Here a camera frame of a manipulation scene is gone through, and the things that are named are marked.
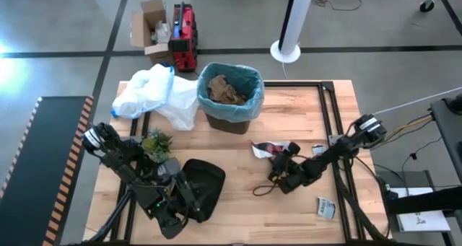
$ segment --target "red power station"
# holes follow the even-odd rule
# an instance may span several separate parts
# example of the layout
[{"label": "red power station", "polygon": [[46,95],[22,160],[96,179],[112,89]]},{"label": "red power station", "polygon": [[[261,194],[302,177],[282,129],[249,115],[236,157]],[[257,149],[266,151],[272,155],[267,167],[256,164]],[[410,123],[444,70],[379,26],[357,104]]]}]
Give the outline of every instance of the red power station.
[{"label": "red power station", "polygon": [[190,4],[175,4],[171,47],[179,72],[194,72],[197,66],[197,27]]}]

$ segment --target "small box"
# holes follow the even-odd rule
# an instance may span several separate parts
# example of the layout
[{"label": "small box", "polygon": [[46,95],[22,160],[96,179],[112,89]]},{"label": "small box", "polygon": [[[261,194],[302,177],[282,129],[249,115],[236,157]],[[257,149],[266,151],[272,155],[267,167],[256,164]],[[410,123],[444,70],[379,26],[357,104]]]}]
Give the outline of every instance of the small box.
[{"label": "small box", "polygon": [[153,64],[168,62],[174,65],[169,43],[153,45],[151,41],[151,31],[154,30],[156,23],[159,21],[167,23],[163,1],[144,1],[141,3],[141,8],[143,12],[134,12],[131,17],[131,45],[144,48],[144,55],[149,56]]}]

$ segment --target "concrete floor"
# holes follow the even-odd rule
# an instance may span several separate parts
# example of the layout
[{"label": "concrete floor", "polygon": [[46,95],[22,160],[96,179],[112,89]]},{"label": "concrete floor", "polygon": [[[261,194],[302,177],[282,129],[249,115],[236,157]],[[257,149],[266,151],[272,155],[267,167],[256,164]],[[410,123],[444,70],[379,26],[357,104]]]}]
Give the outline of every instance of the concrete floor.
[{"label": "concrete floor", "polygon": [[[140,1],[128,0],[113,50],[130,46],[131,13]],[[192,3],[200,49],[268,48],[278,37],[288,0],[165,0],[167,7]],[[422,0],[362,0],[355,12],[312,5],[300,36],[302,47],[372,47],[461,45],[462,37],[440,0],[433,11],[418,11]],[[462,0],[448,0],[462,17]],[[121,0],[0,0],[0,52],[29,53],[40,58],[0,58],[0,180],[39,96],[91,95],[101,56],[46,58],[44,52],[105,51]],[[355,0],[332,0],[342,8]],[[286,65],[289,79],[352,79],[362,113],[373,113],[462,84],[459,51],[304,53]],[[269,54],[199,56],[197,72],[212,61],[258,69],[264,79],[283,79],[280,63]],[[101,89],[95,122],[108,121],[116,87],[151,61],[143,56],[112,57]],[[195,79],[193,74],[181,74]],[[392,129],[425,114],[430,101],[379,115]],[[409,153],[439,137],[435,125],[372,153],[376,163],[400,170]],[[83,235],[95,185],[98,161],[85,157],[62,244]],[[436,185],[459,184],[443,143],[427,147],[407,170],[430,170]],[[456,239],[460,232],[450,221]],[[402,242],[442,245],[438,234],[399,234]]]}]

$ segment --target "wooden table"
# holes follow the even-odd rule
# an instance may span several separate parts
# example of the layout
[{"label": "wooden table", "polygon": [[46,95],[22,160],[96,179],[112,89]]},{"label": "wooden table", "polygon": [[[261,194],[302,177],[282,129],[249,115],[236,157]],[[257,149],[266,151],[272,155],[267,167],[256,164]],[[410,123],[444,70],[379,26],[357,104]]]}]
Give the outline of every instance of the wooden table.
[{"label": "wooden table", "polygon": [[[334,81],[336,99],[343,127],[360,117],[351,81]],[[126,87],[120,82],[117,94]],[[329,118],[334,124],[330,106]],[[139,119],[137,135],[141,133],[143,116]],[[111,119],[121,136],[128,136],[131,120]],[[210,220],[202,224],[191,220],[174,239],[165,239],[156,220],[148,220],[138,207],[131,242],[134,244],[311,244],[342,243],[341,219],[337,208],[334,219],[317,215],[317,197],[327,198],[338,205],[331,166],[323,177],[308,187],[300,186],[284,195],[275,189],[267,196],[255,197],[252,189],[269,184],[266,179],[269,163],[257,159],[250,149],[250,142],[294,141],[302,148],[300,154],[312,156],[312,146],[326,143],[326,131],[321,113],[318,90],[312,87],[267,87],[265,103],[259,117],[251,122],[244,135],[225,133],[211,129],[205,114],[196,114],[196,126],[192,131],[174,131],[161,115],[151,114],[149,129],[160,127],[173,135],[172,155],[183,164],[190,158],[203,159],[221,167],[226,172],[225,185]],[[372,170],[374,166],[368,151],[361,151],[361,158]],[[359,203],[372,223],[385,233],[388,224],[379,187],[374,177],[359,162],[353,166]],[[101,165],[93,194],[87,228],[88,239],[95,234],[116,205],[120,179],[112,170]],[[122,217],[125,224],[127,208]],[[350,227],[354,219],[349,206]]]}]

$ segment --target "blue trash bag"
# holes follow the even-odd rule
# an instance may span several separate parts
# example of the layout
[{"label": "blue trash bag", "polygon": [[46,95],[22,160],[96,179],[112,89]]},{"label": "blue trash bag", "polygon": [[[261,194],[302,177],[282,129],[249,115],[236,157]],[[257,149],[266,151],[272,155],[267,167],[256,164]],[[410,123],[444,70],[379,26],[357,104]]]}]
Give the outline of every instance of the blue trash bag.
[{"label": "blue trash bag", "polygon": [[[223,105],[209,99],[209,82],[218,75],[248,101],[244,105]],[[260,73],[249,66],[210,63],[202,71],[197,83],[197,99],[202,110],[216,119],[239,123],[258,117],[265,99],[265,84]]]}]

